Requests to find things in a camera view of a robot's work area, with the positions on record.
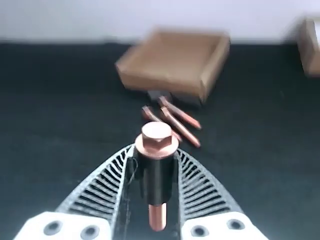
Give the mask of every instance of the copper rod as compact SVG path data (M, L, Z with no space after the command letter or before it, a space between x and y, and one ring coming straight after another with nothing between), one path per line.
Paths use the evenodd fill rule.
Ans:
M167 204L149 205L149 225L152 230L159 232L167 225Z
M201 146L199 140L180 122L178 121L169 110L163 106L161 107L161 111L164 117L179 130L179 132L184 135L194 146L199 148Z
M194 119L192 116L190 116L189 114L185 113L184 111L182 111L181 109L177 108L175 105L173 105L172 103L170 103L165 96L161 96L159 97L159 103L161 105L161 107L167 107L168 110L179 116L181 119L183 119L185 122L189 123L190 125L192 125L193 127L195 127L196 129L201 129L201 124Z
M147 120L151 120L151 121L154 121L154 122L163 122L160 118L158 118L152 112L152 110L148 106L143 106L142 107L142 115ZM174 135L179 140L180 143L182 142L181 136L176 131L172 130L172 135Z

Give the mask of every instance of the brown box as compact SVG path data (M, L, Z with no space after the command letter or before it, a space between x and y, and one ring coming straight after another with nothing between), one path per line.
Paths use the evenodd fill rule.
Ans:
M230 37L224 33L158 30L115 65L128 89L168 91L204 103L229 48Z
M316 36L316 23L320 25L320 17L307 17L300 27L297 45L301 63L307 75L320 75L320 39Z

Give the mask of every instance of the copper part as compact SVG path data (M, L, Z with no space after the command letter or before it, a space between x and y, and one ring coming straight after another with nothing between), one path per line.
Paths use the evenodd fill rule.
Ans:
M159 232L167 225L167 204L149 205L149 225L152 230Z
M173 105L172 103L170 103L165 96L161 96L159 97L159 104L161 105L161 107L167 107L168 110L179 116L181 119L183 119L185 122L189 123L190 125L192 125L193 127L195 127L196 129L201 129L201 124L194 119L192 116L190 116L189 114L185 113L184 111L182 111L181 109L177 108L175 105Z
M163 106L161 107L161 111L164 117L175 126L182 135L184 135L194 146L199 148L201 146L199 140L181 123L179 122L170 112L169 110Z
M179 141L165 122L148 122L141 131L135 139L135 148L146 157L160 160L174 154L178 149Z
M151 120L154 122L163 122L160 118L154 115L154 113L151 111L150 107L148 106L142 107L142 115L147 120ZM179 142L182 142L181 136L176 131L172 130L172 135L174 135L179 140Z

